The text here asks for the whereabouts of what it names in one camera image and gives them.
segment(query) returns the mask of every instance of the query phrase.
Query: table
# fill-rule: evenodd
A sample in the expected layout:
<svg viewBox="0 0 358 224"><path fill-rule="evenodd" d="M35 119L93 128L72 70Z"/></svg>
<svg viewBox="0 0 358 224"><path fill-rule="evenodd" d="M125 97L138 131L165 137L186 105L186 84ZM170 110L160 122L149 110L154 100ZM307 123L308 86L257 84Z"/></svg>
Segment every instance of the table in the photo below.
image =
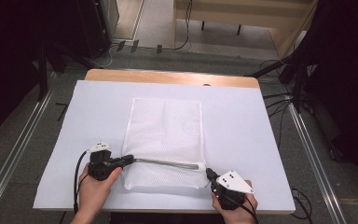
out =
<svg viewBox="0 0 358 224"><path fill-rule="evenodd" d="M176 20L186 18L189 0L174 0L172 44ZM268 27L280 58L284 58L302 31L308 30L318 0L193 0L191 20Z"/></svg>
<svg viewBox="0 0 358 224"><path fill-rule="evenodd" d="M142 95L202 102L207 164L220 175L233 169L252 179L259 214L290 214L295 210L255 78L92 69L85 79L76 85L59 139L39 184L34 208L72 209L78 157L99 140L111 144L112 157L120 156L115 148L121 148L123 143L131 99ZM126 190L118 179L103 210L215 213L210 194L209 187Z"/></svg>

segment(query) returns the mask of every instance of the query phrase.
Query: floor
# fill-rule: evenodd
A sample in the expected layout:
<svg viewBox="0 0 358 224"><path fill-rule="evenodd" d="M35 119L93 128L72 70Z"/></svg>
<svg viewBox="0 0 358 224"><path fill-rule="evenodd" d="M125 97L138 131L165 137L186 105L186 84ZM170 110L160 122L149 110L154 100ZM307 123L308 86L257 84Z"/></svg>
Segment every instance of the floor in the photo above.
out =
<svg viewBox="0 0 358 224"><path fill-rule="evenodd" d="M172 0L145 0L142 13L138 14L140 15L139 23L134 29L133 39L139 39L140 47L136 52L130 53L131 41L129 40L128 46L122 51L117 51L115 47L112 47L94 62L106 65L108 69L192 71L243 76L273 63L267 60L278 60L266 28L242 27L241 34L236 36L238 28L236 26L208 22L202 32L198 21L190 22L189 42L180 51L164 51L157 54L153 49L145 49L145 47L155 48L157 45L171 47L171 2ZM185 22L178 21L176 46L182 45L185 40ZM23 154L19 157L16 170L13 168L12 177L6 189L1 192L0 223L59 223L60 221L62 212L35 211L32 206L38 181L43 174L62 125L59 116L63 111L63 106L56 103L68 104L76 81L84 78L87 72L81 65L73 62L68 64L65 74L58 74L59 81L55 84L54 92L51 94L43 116L39 118L38 125L34 127L33 134L26 142ZM283 91L282 85L276 79L277 75L273 71L268 74L268 77L259 79L263 94ZM0 129L0 169L4 166L6 159L10 158L10 152L16 145L22 128L33 114L36 95L37 88L24 98L21 105ZM269 99L266 105L273 102ZM351 163L338 163L331 160L328 146L317 121L304 110L301 118L306 123L312 144L322 162L329 184L337 196L343 216L346 218L346 221L334 222L326 207L326 200L320 189L321 185L312 170L303 141L299 137L294 112L289 111L274 116L270 122L276 139L282 138L280 153L289 182L310 197L314 208L312 215L314 223L358 223L358 167ZM304 215L301 209L298 209L296 214ZM68 213L64 223L69 223L71 216ZM108 214L101 214L96 223L108 223L109 219ZM307 223L307 220L290 216L262 216L262 221L263 223Z"/></svg>

